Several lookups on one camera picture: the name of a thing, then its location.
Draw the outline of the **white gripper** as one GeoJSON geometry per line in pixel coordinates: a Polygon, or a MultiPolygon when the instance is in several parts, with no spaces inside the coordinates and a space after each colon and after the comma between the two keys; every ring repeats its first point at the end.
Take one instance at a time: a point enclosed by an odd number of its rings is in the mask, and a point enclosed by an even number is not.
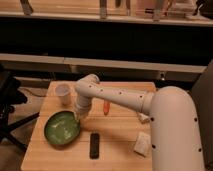
{"type": "Polygon", "coordinates": [[[84,120],[92,107],[92,99],[86,97],[77,97],[74,103],[74,113],[78,121],[84,120]]]}

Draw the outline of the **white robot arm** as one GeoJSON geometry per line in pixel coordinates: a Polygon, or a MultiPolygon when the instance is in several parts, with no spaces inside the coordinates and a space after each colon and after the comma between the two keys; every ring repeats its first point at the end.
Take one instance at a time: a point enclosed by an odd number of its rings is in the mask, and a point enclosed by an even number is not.
{"type": "Polygon", "coordinates": [[[75,83],[74,111],[85,118],[94,98],[150,117],[153,171],[205,171],[199,119],[191,96],[175,86],[156,92],[107,87],[90,74],[75,83]]]}

